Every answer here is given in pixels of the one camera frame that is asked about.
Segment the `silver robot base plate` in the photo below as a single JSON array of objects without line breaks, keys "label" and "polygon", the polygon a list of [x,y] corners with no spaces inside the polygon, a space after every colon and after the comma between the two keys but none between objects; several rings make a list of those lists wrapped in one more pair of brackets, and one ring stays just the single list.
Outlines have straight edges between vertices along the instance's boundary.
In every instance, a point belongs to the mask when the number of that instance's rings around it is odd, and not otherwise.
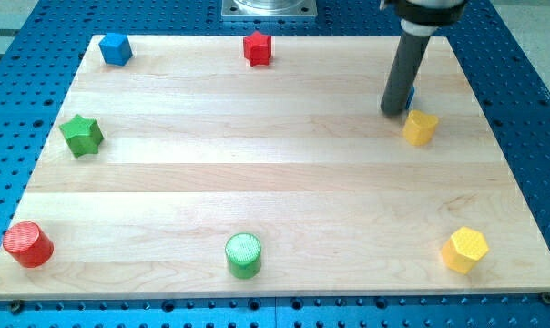
[{"label": "silver robot base plate", "polygon": [[228,18],[315,17],[316,0],[222,0],[221,15]]}]

